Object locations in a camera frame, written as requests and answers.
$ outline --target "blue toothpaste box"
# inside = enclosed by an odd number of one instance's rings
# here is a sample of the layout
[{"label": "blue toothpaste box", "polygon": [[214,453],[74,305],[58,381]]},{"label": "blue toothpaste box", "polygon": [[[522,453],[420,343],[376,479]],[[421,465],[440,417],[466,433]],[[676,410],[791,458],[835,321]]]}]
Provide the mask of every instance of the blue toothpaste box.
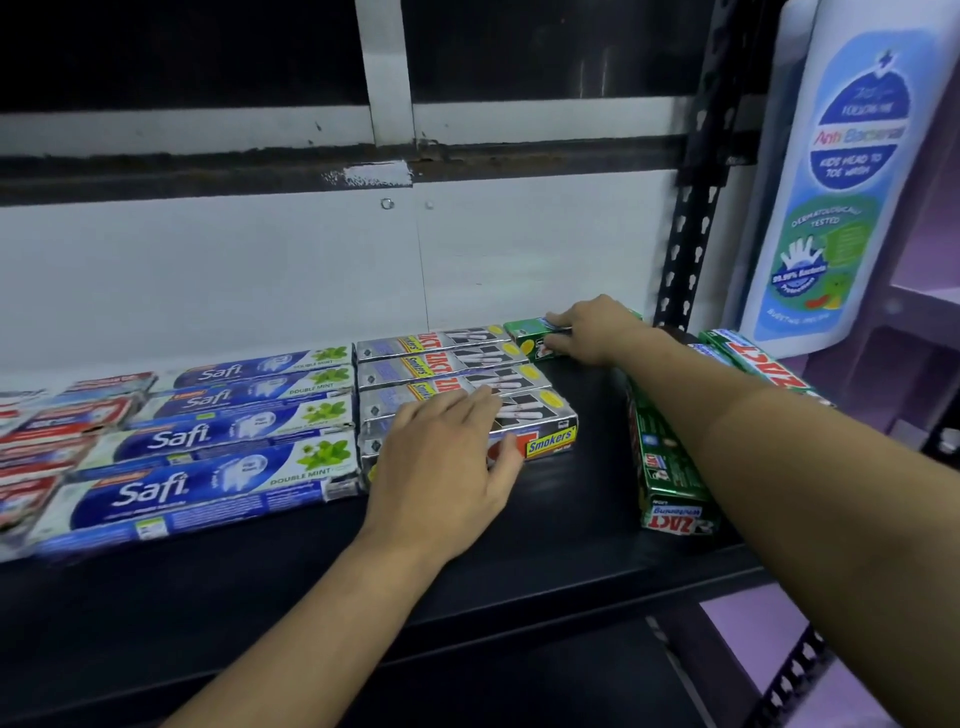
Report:
[{"label": "blue toothpaste box", "polygon": [[197,412],[236,407],[260,408],[265,403],[283,400],[319,399],[324,395],[352,391],[355,379],[353,367],[346,366],[187,389],[172,395],[149,398],[130,419],[127,427],[162,425],[192,417]]},{"label": "blue toothpaste box", "polygon": [[67,483],[27,541],[41,554],[149,541],[360,492],[353,433],[337,432]]},{"label": "blue toothpaste box", "polygon": [[206,387],[211,384],[230,384],[234,381],[254,379],[259,376],[312,372],[329,367],[345,367],[353,362],[353,346],[311,349],[307,352],[288,352],[264,356],[258,359],[225,361],[220,364],[203,364],[191,369],[160,372],[150,388],[150,394],[164,395],[181,389]]},{"label": "blue toothpaste box", "polygon": [[353,430],[353,394],[281,401],[263,409],[227,409],[165,425],[113,432],[97,441],[68,477],[93,480],[221,457],[290,440]]}]

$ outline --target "dark window pane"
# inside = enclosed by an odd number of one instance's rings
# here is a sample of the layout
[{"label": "dark window pane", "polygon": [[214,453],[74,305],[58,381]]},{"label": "dark window pane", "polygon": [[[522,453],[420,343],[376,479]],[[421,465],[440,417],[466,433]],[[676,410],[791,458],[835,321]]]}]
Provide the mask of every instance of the dark window pane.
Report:
[{"label": "dark window pane", "polygon": [[4,112],[368,103],[353,0],[18,4],[2,53]]},{"label": "dark window pane", "polygon": [[713,0],[402,0],[414,102],[696,92]]}]

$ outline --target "green zact toothpaste box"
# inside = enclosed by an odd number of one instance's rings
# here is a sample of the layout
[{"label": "green zact toothpaste box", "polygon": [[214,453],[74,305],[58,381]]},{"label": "green zact toothpaste box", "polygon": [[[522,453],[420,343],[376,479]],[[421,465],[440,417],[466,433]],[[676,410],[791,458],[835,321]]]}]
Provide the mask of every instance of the green zact toothpaste box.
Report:
[{"label": "green zact toothpaste box", "polygon": [[777,359],[736,331],[730,331],[726,328],[702,331],[700,339],[724,353],[738,369],[747,374],[762,376],[778,387],[810,395],[821,404],[834,406],[833,402],[821,397],[810,384],[800,379],[780,364]]},{"label": "green zact toothpaste box", "polygon": [[720,509],[684,446],[633,382],[628,393],[643,527],[675,536],[715,533]]},{"label": "green zact toothpaste box", "polygon": [[[632,311],[632,313],[640,321],[643,320],[643,317],[636,311]],[[555,327],[543,317],[511,321],[504,324],[503,327],[507,329],[510,338],[516,342],[516,345],[527,355],[527,358],[534,362],[553,359],[558,356],[555,352],[547,349],[547,347],[543,345],[543,337],[548,333],[566,333],[570,331],[570,327]]]}]

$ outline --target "hand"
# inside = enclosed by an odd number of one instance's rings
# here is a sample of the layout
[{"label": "hand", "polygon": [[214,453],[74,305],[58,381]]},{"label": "hand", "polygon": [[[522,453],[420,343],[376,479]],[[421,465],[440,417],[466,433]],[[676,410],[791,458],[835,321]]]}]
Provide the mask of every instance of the hand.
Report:
[{"label": "hand", "polygon": [[404,404],[380,451],[359,539],[412,549],[440,568],[503,510],[523,465],[507,435],[487,471],[487,441],[502,404],[490,387]]},{"label": "hand", "polygon": [[572,327],[572,331],[548,334],[543,344],[585,364],[615,366],[625,345],[652,331],[633,311],[607,295],[575,303],[566,313],[548,313],[546,319],[557,327]]}]

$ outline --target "shelf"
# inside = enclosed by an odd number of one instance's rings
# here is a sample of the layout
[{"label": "shelf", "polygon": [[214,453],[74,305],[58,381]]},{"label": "shelf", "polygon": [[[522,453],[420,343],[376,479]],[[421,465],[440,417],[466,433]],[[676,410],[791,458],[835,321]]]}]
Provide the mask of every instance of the shelf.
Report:
[{"label": "shelf", "polygon": [[960,352],[960,287],[919,290],[890,285],[881,323]]},{"label": "shelf", "polygon": [[[576,447],[524,468],[503,514],[418,605],[388,664],[769,580],[729,527],[692,538],[641,531],[622,378],[568,360],[543,369],[580,413]],[[0,726],[26,715],[52,725],[45,717],[63,711],[71,725],[98,728],[166,715],[296,603],[364,509],[341,501],[77,563],[5,565]]]}]

